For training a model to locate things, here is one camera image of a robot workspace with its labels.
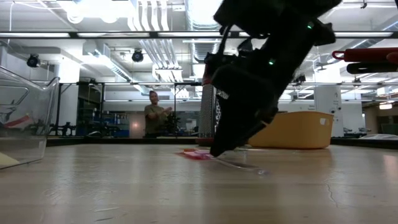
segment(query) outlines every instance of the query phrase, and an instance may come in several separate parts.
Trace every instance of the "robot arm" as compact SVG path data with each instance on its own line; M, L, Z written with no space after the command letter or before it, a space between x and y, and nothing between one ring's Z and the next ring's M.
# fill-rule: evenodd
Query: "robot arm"
M224 0L214 19L223 28L216 54L208 54L204 80L217 95L221 118L210 153L233 150L271 123L294 72L314 45L336 41L331 24L317 17L341 0ZM251 38L267 39L261 49L223 55L228 32L238 26Z

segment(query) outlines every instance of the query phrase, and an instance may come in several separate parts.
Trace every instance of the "gray t-shirt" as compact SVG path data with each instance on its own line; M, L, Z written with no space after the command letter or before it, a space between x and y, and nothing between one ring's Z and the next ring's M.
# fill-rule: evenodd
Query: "gray t-shirt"
M148 114L151 113L158 113L164 110L163 107L157 105L148 105L145 107L144 114L145 114L145 133L147 134L157 134L160 132L160 128L164 124L166 120L166 114L162 114L157 116L154 119L150 119Z

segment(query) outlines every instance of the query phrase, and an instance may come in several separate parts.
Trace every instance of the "orange plastic tub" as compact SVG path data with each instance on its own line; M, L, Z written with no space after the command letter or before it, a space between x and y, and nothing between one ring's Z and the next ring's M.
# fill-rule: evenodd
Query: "orange plastic tub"
M279 113L249 139L252 147L323 149L330 145L333 115L316 111Z

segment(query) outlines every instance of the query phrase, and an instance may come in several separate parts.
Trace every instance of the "ceiling light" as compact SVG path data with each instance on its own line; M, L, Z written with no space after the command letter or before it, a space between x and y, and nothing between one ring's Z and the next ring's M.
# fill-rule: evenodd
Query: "ceiling light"
M202 31L191 31L191 32L159 32L159 37L181 37L181 38L195 38L195 37L208 37L208 38L221 38L219 32L202 32Z
M105 85L130 85L130 83L105 83Z
M220 40L182 40L184 44L219 44Z
M154 82L154 83L150 83L150 82L142 82L142 83L136 83L137 85L174 85L174 83L161 83L161 82Z
M58 32L0 32L0 38L66 38L70 37L68 33Z
M335 32L336 38L390 37L393 32Z
M392 108L392 104L390 103L383 103L379 105L380 110L389 110Z
M146 38L149 37L147 32L79 32L77 36L82 38L101 38L101 37L116 37L116 38Z

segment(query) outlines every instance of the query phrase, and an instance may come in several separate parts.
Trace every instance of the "green led light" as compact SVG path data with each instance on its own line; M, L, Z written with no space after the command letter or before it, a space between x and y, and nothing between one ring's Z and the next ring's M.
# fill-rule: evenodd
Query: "green led light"
M314 23L313 23L313 22L309 22L309 23L307 24L307 28L308 28L308 29L312 29L313 26L314 26Z
M269 64L269 65L274 65L274 64L275 64L275 60L274 60L274 59L270 59L270 60L268 61L268 64Z

